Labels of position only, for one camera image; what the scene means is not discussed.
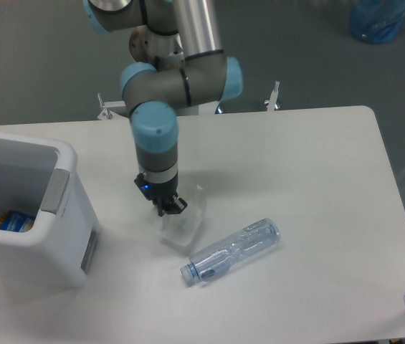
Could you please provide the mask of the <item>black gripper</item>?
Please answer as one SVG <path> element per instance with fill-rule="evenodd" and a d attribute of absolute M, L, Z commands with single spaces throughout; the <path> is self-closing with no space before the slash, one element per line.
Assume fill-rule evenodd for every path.
<path fill-rule="evenodd" d="M 145 179 L 143 173 L 139 173 L 135 180 L 144 197 L 157 207 L 160 217 L 165 214 L 181 214 L 188 206 L 187 202 L 177 195 L 178 175 L 164 183 L 151 183 Z"/>

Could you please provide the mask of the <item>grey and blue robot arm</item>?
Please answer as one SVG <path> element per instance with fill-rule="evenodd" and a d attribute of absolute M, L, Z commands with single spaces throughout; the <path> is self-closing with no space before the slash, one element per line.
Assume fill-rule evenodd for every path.
<path fill-rule="evenodd" d="M 120 91 L 135 142 L 135 184 L 158 215 L 180 214 L 176 112 L 230 100 L 243 89 L 236 58 L 224 53 L 213 1 L 85 1 L 99 32 L 132 29 L 134 63 Z"/>

